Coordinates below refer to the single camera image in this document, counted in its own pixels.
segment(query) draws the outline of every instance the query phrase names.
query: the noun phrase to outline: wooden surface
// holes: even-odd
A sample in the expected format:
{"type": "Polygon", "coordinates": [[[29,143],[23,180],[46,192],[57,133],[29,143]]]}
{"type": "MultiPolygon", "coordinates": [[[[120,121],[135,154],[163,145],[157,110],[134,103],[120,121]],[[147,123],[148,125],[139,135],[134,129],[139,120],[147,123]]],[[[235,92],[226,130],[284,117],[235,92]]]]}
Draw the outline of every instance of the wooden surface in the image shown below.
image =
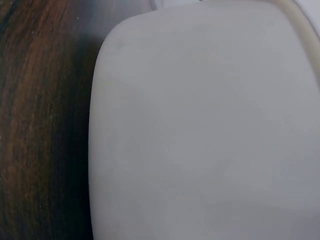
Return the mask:
{"type": "Polygon", "coordinates": [[[92,239],[88,121],[99,48],[149,0],[0,0],[0,240],[92,239]]]}

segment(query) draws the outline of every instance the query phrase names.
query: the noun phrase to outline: white object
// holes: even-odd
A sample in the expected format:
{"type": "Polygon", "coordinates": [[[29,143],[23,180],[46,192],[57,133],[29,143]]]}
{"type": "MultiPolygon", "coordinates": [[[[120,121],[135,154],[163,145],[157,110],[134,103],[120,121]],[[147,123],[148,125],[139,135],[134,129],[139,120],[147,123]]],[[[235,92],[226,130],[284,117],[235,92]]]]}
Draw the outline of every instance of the white object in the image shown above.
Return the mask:
{"type": "Polygon", "coordinates": [[[92,86],[94,239],[319,240],[320,92],[298,36],[246,0],[118,25],[92,86]]]}

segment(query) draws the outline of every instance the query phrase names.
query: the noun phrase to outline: wooden table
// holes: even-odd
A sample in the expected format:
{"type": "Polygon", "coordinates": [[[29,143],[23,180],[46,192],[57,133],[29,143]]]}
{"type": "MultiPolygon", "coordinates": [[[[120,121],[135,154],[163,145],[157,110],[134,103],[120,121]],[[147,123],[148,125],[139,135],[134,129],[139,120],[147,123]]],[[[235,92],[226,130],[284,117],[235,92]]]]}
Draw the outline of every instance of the wooden table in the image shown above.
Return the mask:
{"type": "Polygon", "coordinates": [[[0,239],[92,239],[88,122],[99,48],[150,0],[0,0],[0,239]]]}

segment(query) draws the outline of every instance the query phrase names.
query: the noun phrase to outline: dark wood grain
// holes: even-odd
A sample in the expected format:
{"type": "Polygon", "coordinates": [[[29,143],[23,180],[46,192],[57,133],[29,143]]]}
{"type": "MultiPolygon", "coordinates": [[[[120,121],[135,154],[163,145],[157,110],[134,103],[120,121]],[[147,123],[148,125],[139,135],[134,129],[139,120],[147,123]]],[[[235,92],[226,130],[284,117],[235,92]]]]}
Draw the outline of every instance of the dark wood grain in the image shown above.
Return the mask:
{"type": "Polygon", "coordinates": [[[0,0],[0,240],[92,239],[88,122],[99,48],[149,0],[0,0]]]}

